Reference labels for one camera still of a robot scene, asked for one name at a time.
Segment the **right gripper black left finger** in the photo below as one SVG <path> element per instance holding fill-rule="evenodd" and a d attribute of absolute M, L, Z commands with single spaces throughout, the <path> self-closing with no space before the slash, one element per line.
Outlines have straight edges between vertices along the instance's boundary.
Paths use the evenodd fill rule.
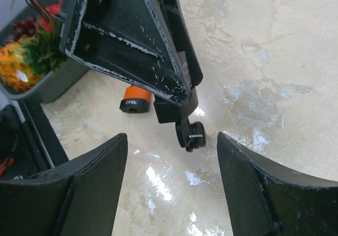
<path fill-rule="evenodd" d="M 28 179 L 1 181 L 1 235 L 111 235 L 127 153 L 120 133 Z"/>

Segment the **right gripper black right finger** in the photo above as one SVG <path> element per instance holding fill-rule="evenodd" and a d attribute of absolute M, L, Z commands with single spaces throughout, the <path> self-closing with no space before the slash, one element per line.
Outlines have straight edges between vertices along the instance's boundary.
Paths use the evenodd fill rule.
<path fill-rule="evenodd" d="M 337 235 L 337 182 L 283 166 L 225 133 L 217 153 L 234 235 Z"/>

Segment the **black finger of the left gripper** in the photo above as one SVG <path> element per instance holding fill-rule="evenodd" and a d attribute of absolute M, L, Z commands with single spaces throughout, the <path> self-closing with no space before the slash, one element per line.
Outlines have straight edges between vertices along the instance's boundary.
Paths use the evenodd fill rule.
<path fill-rule="evenodd" d="M 60 50 L 176 106 L 191 92 L 158 0 L 63 0 Z"/>
<path fill-rule="evenodd" d="M 173 36 L 173 42 L 177 52 L 186 53 L 187 63 L 192 80 L 192 86 L 198 86 L 202 79 L 203 73 L 200 68 L 195 50 L 193 48 L 190 36 L 185 24 L 179 0 L 163 0 L 168 18 L 168 28 Z"/>

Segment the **black key bunch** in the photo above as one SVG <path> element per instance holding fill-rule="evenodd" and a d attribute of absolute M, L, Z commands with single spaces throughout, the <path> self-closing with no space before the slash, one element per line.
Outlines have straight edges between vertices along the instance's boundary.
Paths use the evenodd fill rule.
<path fill-rule="evenodd" d="M 191 124 L 188 118 L 184 118 L 175 123 L 175 130 L 180 146 L 187 152 L 206 146 L 205 129 L 200 121 Z"/>

